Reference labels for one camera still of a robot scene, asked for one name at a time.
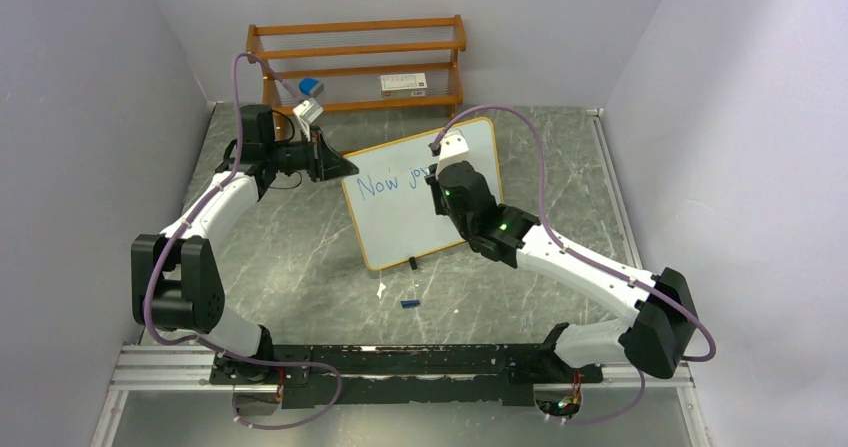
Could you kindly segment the whiteboard with yellow frame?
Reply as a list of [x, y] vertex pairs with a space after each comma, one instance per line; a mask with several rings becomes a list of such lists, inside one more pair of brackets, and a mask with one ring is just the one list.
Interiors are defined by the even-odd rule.
[[462, 243], [450, 219], [434, 210], [429, 144], [439, 129], [347, 154], [358, 173], [342, 179], [366, 267], [383, 270]]

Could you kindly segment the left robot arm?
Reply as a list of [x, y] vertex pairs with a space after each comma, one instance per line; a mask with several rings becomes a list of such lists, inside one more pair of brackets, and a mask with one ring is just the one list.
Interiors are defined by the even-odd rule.
[[131, 245], [132, 310], [155, 339], [178, 332], [237, 359], [237, 370], [261, 383], [277, 367], [268, 330], [227, 307], [215, 254], [247, 209], [258, 203], [279, 174], [303, 173], [314, 182], [351, 176], [357, 167], [325, 141], [313, 99], [293, 110], [298, 141], [279, 140], [275, 111], [267, 105], [239, 109], [237, 136], [216, 166], [209, 186], [175, 222]]

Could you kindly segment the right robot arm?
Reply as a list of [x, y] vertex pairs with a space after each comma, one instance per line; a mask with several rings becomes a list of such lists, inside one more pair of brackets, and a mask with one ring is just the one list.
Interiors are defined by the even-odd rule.
[[556, 327], [539, 358], [550, 380], [576, 368], [628, 362], [669, 379], [685, 358], [697, 311], [685, 276], [659, 274], [613, 261], [555, 232], [534, 215], [500, 204], [485, 177], [467, 161], [425, 178], [437, 214], [450, 218], [471, 250], [493, 262], [552, 279], [593, 300], [613, 316], [590, 325]]

